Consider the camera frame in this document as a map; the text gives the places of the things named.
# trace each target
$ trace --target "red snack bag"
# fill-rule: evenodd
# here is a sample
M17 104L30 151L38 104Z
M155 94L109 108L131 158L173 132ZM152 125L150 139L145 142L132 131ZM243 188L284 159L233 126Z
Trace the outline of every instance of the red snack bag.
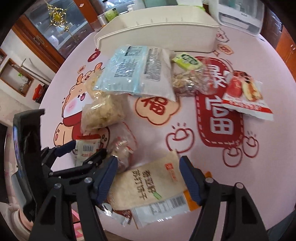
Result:
M261 93L261 82L242 71L229 73L227 80L229 84L223 96L223 107L260 119L273 120L273 113Z

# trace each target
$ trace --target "snack package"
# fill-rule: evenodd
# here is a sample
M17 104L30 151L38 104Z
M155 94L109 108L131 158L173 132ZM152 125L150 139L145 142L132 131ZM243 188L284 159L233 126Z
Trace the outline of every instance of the snack package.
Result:
M264 120L273 120L273 113L262 96L262 83L246 72L234 71L226 77L229 82L222 106Z
M129 166L133 150L129 147L129 141L124 137L117 137L108 147L111 156L116 156L118 160L117 173L124 172Z
M175 75L172 78L175 92L181 96L194 95L196 90L206 95L215 94L218 85L215 84L210 65L210 59L205 57L199 69Z
M133 153L138 149L135 136L124 122L112 126L112 140L107 148L107 157L118 159L118 173L124 172L132 163Z
M140 229L155 221L162 222L177 214L192 212L197 208L199 205L191 199L189 191L186 190L164 201L132 208L131 213L137 228Z
M123 95L105 95L92 104L86 104L82 109L81 132L87 133L122 121L125 118L123 98Z
M100 138L88 139L89 136L82 136L76 138L74 165L81 166L82 163L99 150Z
M117 174L107 200L116 210L164 201L187 189L176 151L137 169Z
M196 70L191 70L175 75L172 78L175 93L181 96L194 95L201 84L200 74L201 73Z
M122 226L126 227L130 224L132 214L130 210L117 211L106 201L99 207L96 207L98 213L105 214L112 219L117 220Z
M119 47L94 90L159 96L176 101L171 84L171 51L148 46Z
M172 59L179 67L184 70L195 70L202 66L202 62L187 53L177 55Z

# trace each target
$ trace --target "gold hanging ornament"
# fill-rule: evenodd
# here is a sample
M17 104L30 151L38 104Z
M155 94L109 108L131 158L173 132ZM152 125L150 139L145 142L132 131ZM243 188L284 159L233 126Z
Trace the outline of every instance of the gold hanging ornament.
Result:
M50 26L53 25L55 27L61 27L64 28L65 32L69 31L69 26L65 26L66 23L66 11L67 9L57 8L51 4L47 4L47 9L50 11Z

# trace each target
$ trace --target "blue gripper pad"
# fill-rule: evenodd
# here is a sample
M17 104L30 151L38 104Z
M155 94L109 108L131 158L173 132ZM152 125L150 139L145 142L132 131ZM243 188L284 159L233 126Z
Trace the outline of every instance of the blue gripper pad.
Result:
M206 199L205 176L201 170L193 167L187 156L180 158L179 167L192 200L202 206Z
M76 141L69 141L68 143L59 146L55 149L54 153L56 157L61 157L67 153L70 153L73 149L75 149Z
M97 178L94 182L95 189L97 187L97 204L102 204L106 200L113 179L117 173L117 158L115 156L111 156L107 161L103 162L103 165L104 167L100 169L102 176Z

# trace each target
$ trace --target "white plastic box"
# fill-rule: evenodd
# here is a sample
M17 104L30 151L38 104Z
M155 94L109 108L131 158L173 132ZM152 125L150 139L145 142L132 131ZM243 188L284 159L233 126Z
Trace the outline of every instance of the white plastic box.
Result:
M152 7L117 16L94 37L94 41L109 57L122 45L209 53L215 49L218 29L219 24L198 7Z

